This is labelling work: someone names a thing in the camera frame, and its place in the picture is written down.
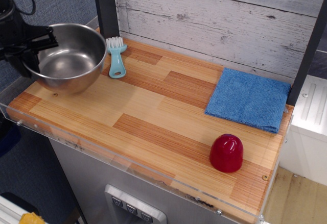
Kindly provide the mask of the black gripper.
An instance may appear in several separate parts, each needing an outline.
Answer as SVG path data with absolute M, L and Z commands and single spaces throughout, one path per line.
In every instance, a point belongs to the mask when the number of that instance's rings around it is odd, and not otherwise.
M 52 27 L 27 24 L 12 5 L 1 14 L 1 60 L 8 61 L 23 77 L 31 78 L 32 73 L 40 72 L 38 56 L 33 52 L 58 46 L 53 31 Z

